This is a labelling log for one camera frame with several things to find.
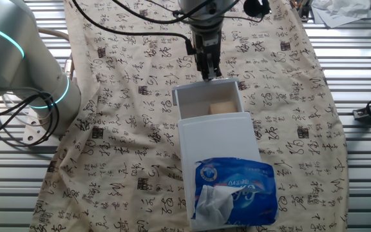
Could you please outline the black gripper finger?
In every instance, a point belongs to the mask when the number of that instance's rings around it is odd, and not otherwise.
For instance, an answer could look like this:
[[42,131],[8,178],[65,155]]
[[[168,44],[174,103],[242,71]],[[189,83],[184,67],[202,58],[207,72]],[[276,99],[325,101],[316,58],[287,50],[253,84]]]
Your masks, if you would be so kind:
[[202,79],[207,79],[207,65],[203,59],[196,61],[197,70],[201,73]]
[[207,80],[210,81],[222,75],[219,64],[217,62],[208,61],[207,67],[208,67]]

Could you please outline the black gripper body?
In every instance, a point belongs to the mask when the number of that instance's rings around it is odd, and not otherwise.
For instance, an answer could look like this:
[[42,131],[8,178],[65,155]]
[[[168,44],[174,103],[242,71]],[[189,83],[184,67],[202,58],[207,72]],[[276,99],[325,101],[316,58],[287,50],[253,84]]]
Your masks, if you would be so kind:
[[193,45],[196,50],[195,60],[215,61],[220,64],[221,25],[198,26],[191,25]]

